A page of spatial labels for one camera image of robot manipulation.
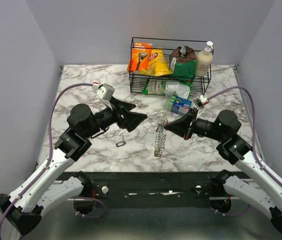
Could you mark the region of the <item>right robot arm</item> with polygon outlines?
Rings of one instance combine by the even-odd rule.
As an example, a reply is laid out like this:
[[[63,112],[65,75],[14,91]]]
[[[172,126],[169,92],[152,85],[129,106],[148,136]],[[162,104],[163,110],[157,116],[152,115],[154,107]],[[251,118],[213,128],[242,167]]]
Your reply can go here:
[[[258,158],[254,147],[238,135],[241,123],[233,111],[222,110],[214,122],[198,118],[197,113],[196,108],[191,108],[164,128],[184,140],[195,134],[218,141],[216,149],[219,155],[242,170],[258,187],[223,170],[212,179],[211,191],[217,196],[227,193],[245,201],[269,218],[282,234],[282,178]]]

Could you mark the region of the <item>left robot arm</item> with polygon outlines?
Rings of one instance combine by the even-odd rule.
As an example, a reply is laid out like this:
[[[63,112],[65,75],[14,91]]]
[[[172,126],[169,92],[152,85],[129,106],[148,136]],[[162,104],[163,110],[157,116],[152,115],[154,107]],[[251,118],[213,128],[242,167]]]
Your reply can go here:
[[[67,118],[69,127],[52,146],[49,157],[32,175],[10,194],[0,194],[3,218],[25,236],[35,229],[43,216],[73,197],[87,197],[91,180],[83,173],[74,174],[59,185],[54,181],[91,147],[91,139],[105,133],[113,124],[133,131],[147,115],[133,112],[136,106],[114,97],[110,106],[93,113],[87,104],[75,105]]]

